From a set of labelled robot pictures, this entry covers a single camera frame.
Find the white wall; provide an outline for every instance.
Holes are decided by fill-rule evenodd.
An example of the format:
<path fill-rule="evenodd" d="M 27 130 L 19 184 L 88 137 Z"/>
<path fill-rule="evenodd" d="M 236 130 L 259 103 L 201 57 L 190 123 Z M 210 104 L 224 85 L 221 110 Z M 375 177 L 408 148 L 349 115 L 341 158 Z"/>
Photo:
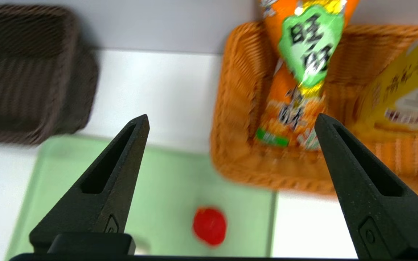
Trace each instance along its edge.
<path fill-rule="evenodd" d="M 101 48 L 222 53 L 229 32 L 259 19 L 257 0 L 0 0 L 71 7 Z M 361 0 L 353 23 L 418 24 L 418 0 Z"/>

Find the yellow snack box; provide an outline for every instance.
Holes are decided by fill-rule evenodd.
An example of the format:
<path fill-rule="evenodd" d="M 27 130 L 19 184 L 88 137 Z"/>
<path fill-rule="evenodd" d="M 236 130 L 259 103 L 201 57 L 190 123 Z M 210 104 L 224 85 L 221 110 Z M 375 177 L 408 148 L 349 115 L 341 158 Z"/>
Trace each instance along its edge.
<path fill-rule="evenodd" d="M 418 40 L 362 91 L 347 127 L 376 141 L 418 133 Z"/>

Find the green label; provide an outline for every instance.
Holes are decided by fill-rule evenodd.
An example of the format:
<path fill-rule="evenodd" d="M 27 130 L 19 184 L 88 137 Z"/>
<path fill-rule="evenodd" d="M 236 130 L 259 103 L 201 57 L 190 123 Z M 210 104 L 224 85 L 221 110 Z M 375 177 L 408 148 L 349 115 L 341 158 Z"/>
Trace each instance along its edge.
<path fill-rule="evenodd" d="M 257 129 L 256 138 L 262 140 L 262 142 L 270 145 L 287 147 L 290 141 L 285 137 L 275 136 L 270 132 L 266 132 L 264 129 Z"/>
<path fill-rule="evenodd" d="M 313 87 L 325 78 L 344 24 L 342 14 L 328 13 L 321 5 L 283 21 L 278 49 L 297 81 Z"/>

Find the orange wicker basket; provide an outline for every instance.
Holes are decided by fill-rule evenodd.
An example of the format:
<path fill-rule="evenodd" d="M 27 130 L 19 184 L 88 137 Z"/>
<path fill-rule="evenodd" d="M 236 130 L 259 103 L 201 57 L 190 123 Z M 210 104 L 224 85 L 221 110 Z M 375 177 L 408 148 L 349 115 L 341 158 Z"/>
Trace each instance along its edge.
<path fill-rule="evenodd" d="M 325 80 L 328 114 L 345 123 L 358 92 L 417 38 L 418 26 L 348 26 Z M 211 132 L 213 163 L 235 182 L 334 193 L 321 152 L 254 142 L 277 60 L 261 22 L 229 36 Z M 365 145 L 418 193 L 418 136 Z"/>

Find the yellow package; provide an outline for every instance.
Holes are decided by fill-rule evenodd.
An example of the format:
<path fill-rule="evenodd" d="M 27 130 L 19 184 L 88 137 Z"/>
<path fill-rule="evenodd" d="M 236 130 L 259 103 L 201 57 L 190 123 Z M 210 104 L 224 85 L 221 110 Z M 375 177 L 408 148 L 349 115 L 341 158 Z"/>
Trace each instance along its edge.
<path fill-rule="evenodd" d="M 272 81 L 256 136 L 276 146 L 319 150 L 314 124 L 325 111 L 330 57 L 358 0 L 260 0 L 267 33 L 285 61 Z"/>
<path fill-rule="evenodd" d="M 347 127 L 375 141 L 418 133 L 418 41 L 368 85 Z"/>

